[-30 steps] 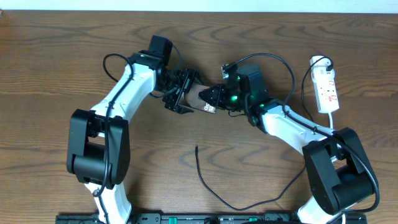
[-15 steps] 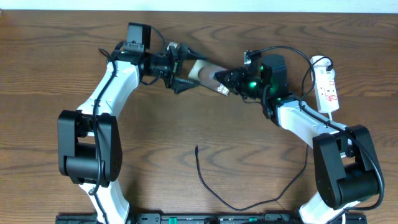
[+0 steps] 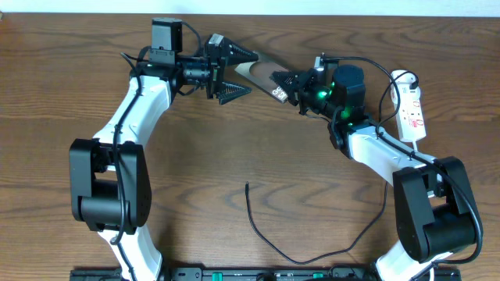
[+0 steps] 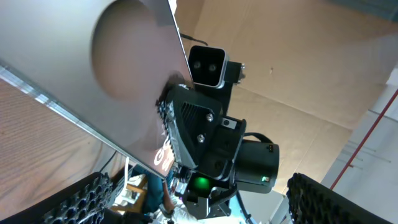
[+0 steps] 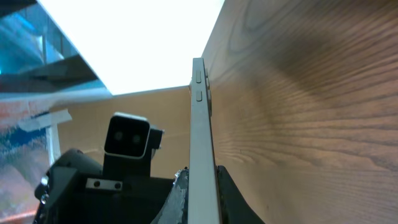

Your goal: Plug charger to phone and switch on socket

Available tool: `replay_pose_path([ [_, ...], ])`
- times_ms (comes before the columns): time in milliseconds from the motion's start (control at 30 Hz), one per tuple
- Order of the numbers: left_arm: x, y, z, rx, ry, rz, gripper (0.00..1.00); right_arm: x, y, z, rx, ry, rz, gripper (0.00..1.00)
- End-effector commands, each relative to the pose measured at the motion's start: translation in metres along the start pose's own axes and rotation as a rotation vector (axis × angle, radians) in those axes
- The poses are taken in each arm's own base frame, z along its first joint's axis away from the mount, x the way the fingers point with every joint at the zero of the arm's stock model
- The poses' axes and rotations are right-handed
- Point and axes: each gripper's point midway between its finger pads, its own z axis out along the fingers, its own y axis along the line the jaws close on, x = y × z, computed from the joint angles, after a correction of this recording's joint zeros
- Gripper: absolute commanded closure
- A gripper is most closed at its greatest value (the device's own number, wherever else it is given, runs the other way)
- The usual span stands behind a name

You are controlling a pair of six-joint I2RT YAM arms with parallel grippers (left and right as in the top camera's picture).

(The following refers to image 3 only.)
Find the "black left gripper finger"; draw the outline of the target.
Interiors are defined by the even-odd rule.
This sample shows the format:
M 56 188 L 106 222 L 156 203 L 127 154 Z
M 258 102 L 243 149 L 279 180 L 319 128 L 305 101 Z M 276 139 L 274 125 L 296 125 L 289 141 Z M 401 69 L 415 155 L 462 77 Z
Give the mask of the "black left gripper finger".
M 233 82 L 224 81 L 221 83 L 220 89 L 216 92 L 216 96 L 220 105 L 233 101 L 236 98 L 250 94 L 252 89 L 250 87 L 236 84 Z
M 238 65 L 246 62 L 257 62 L 259 55 L 237 44 L 231 43 L 228 47 L 227 65 Z

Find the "Galaxy S25 Ultra smartphone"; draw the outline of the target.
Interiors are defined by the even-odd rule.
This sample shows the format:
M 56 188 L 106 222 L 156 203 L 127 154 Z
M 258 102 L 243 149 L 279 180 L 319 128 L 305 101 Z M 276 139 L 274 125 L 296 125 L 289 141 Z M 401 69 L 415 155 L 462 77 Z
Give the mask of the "Galaxy S25 Ultra smartphone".
M 234 70 L 274 100 L 281 104 L 286 103 L 288 95 L 271 79 L 271 76 L 276 71 L 288 72 L 288 69 L 264 53 L 257 51 L 255 53 L 259 57 L 257 61 L 241 63 Z

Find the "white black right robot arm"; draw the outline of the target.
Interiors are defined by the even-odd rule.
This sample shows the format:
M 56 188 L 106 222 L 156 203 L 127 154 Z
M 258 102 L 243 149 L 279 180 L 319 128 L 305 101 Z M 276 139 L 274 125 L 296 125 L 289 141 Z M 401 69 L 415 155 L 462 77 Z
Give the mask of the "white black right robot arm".
M 461 265 L 479 256 L 484 230 L 465 166 L 456 157 L 435 158 L 418 151 L 425 137 L 418 76 L 390 72 L 386 94 L 395 107 L 399 137 L 383 128 L 385 120 L 365 113 L 364 73 L 354 65 L 326 66 L 306 72 L 275 71 L 270 78 L 287 100 L 305 115 L 312 111 L 330 120 L 333 146 L 392 185 L 398 242 L 375 262 L 379 280 L 437 278 L 438 265 Z

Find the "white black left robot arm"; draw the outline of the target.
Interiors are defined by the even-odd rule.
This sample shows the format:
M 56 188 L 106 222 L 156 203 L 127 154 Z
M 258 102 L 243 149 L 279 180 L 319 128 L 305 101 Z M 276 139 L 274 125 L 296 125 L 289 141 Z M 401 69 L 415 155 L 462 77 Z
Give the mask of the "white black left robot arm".
M 119 280 L 171 277 L 147 226 L 152 189 L 145 146 L 160 117 L 187 85 L 221 105 L 251 92 L 226 81 L 224 73 L 228 66 L 258 61 L 258 55 L 221 34 L 198 40 L 194 53 L 185 55 L 186 26 L 180 19 L 152 19 L 151 44 L 137 56 L 122 55 L 130 66 L 122 103 L 91 139 L 77 138 L 69 149 L 73 217 L 111 247 Z

